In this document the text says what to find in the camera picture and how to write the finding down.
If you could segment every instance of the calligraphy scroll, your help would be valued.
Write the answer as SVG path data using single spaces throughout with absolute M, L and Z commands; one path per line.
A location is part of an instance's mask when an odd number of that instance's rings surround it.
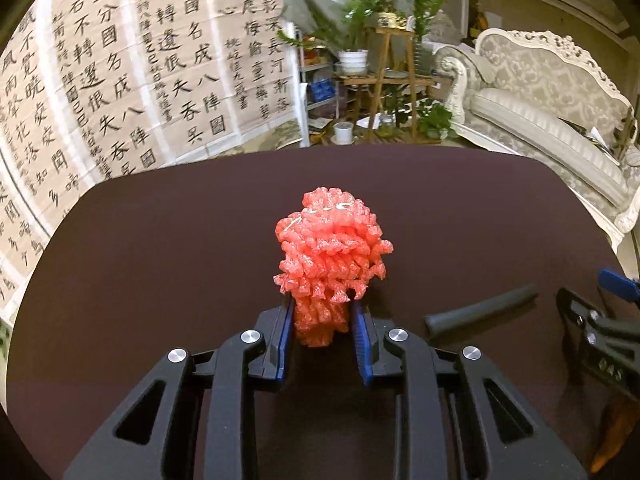
M 281 11 L 282 0 L 33 4 L 0 59 L 1 319 L 15 319 L 92 186 L 241 152 L 298 116 Z

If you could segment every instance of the table surface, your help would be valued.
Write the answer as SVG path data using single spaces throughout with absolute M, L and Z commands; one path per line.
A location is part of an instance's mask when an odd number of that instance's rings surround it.
M 412 332 L 425 314 L 538 284 L 535 308 L 449 348 L 480 347 L 590 459 L 609 393 L 568 384 L 554 298 L 567 286 L 602 306 L 597 272 L 622 270 L 574 194 L 525 157 L 319 146 L 118 178 L 72 209 L 31 279 L 8 369 L 10 420 L 53 479 L 168 350 L 217 348 L 278 303 L 276 222 L 318 186 L 377 213 L 395 251 L 372 289 Z M 281 393 L 257 396 L 262 478 L 391 478 L 392 394 L 362 386 L 349 336 L 296 359 Z

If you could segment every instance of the wooden plant stand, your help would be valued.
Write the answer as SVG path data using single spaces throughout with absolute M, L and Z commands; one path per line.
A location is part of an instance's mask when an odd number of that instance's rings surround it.
M 417 117 L 416 117 L 416 88 L 417 87 L 428 87 L 433 84 L 433 79 L 430 77 L 424 76 L 416 76 L 415 75 L 415 62 L 414 62 L 414 44 L 413 44 L 413 32 L 408 32 L 406 30 L 401 30 L 398 28 L 383 28 L 379 27 L 376 29 L 377 34 L 382 34 L 382 50 L 380 51 L 380 60 L 378 61 L 378 73 L 377 74 L 369 74 L 366 76 L 340 76 L 343 84 L 348 86 L 357 86 L 358 89 L 356 91 L 356 102 L 354 106 L 354 117 L 357 121 L 357 116 L 360 111 L 360 106 L 362 104 L 362 91 L 360 86 L 364 85 L 375 85 L 374 94 L 371 101 L 371 106 L 369 110 L 369 127 L 367 128 L 366 139 L 367 142 L 371 141 L 371 134 L 373 131 L 373 123 L 378 113 L 378 107 L 380 106 L 380 97 L 382 95 L 382 85 L 406 85 L 408 84 L 411 89 L 411 115 L 412 115 L 412 139 L 414 142 L 418 142 L 418 134 L 417 134 Z M 391 37 L 392 36 L 404 36 L 406 42 L 406 55 L 407 55 L 407 68 L 409 77 L 403 79 L 396 79 L 385 77 L 386 63 L 388 61 L 389 49 L 391 47 Z

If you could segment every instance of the sofa cushion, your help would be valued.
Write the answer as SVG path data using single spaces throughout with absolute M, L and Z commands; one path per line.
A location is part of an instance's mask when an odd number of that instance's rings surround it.
M 615 206 L 628 188 L 622 172 L 598 148 L 557 117 L 497 88 L 473 95 L 471 110 L 560 162 Z

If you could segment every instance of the red foam packing material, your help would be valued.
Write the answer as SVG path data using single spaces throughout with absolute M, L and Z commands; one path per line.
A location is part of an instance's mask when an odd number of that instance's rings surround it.
M 376 215 L 351 193 L 319 187 L 305 193 L 304 209 L 283 218 L 276 236 L 285 258 L 273 277 L 281 293 L 296 300 L 294 325 L 303 345 L 327 346 L 334 332 L 349 331 L 347 291 L 359 300 L 374 276 L 386 276 L 382 254 L 394 250 L 382 239 Z

